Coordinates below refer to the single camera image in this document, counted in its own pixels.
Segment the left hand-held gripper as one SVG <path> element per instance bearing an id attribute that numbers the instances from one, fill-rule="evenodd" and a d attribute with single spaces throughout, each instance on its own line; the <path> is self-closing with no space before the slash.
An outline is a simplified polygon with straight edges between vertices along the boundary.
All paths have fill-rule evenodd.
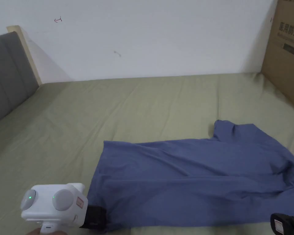
<path id="1" fill-rule="evenodd" d="M 23 196 L 21 218 L 41 226 L 50 235 L 69 228 L 102 232 L 106 229 L 106 210 L 89 204 L 82 183 L 34 185 Z"/>

